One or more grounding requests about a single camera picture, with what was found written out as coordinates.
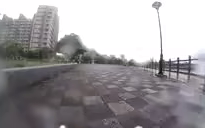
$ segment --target overcast sky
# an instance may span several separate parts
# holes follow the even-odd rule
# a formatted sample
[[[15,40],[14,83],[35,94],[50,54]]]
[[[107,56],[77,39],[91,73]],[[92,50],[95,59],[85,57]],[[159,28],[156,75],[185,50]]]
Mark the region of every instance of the overcast sky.
[[[0,0],[1,14],[32,18],[39,5],[58,7],[59,38],[78,34],[102,54],[159,59],[160,39],[154,0]],[[165,59],[205,50],[205,0],[160,0]]]

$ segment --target tall building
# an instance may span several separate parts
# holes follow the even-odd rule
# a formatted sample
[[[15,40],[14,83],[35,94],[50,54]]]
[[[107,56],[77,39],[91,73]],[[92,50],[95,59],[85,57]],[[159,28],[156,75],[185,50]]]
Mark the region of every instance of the tall building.
[[[31,26],[31,19],[26,18],[23,14],[20,14],[18,19],[4,15],[0,21],[0,43],[14,41],[22,43],[24,48],[28,48]]]
[[[34,15],[30,48],[55,48],[58,40],[58,9],[53,6],[40,5]]]

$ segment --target street lamp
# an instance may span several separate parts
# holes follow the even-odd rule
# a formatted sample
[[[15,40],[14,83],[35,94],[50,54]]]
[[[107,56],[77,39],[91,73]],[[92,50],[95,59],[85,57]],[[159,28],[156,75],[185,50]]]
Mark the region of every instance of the street lamp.
[[[154,2],[152,7],[157,10],[158,14],[158,21],[159,21],[159,28],[160,28],[160,61],[159,61],[159,76],[163,76],[163,44],[162,44],[162,32],[161,32],[161,23],[160,23],[160,14],[159,8],[162,6],[161,2]]]

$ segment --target wet pavement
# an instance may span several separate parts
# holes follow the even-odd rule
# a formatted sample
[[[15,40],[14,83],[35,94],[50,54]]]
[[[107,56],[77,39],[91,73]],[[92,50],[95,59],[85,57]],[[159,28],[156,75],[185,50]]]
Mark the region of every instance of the wet pavement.
[[[0,128],[205,128],[205,95],[137,67],[76,65],[0,103]]]

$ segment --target tree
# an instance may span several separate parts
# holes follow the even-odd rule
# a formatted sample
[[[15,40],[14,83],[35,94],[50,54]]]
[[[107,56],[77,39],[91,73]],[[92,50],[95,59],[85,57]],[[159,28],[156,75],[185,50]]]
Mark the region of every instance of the tree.
[[[18,59],[25,56],[23,47],[20,43],[16,42],[6,42],[4,44],[6,57],[10,59]]]
[[[133,59],[129,60],[129,61],[128,61],[128,65],[129,65],[129,66],[136,66],[135,60],[133,60]]]
[[[78,49],[86,50],[80,37],[76,34],[65,35],[56,45],[55,51],[72,56]]]
[[[77,49],[76,52],[72,55],[71,60],[81,63],[82,61],[82,56],[86,52],[85,49]]]

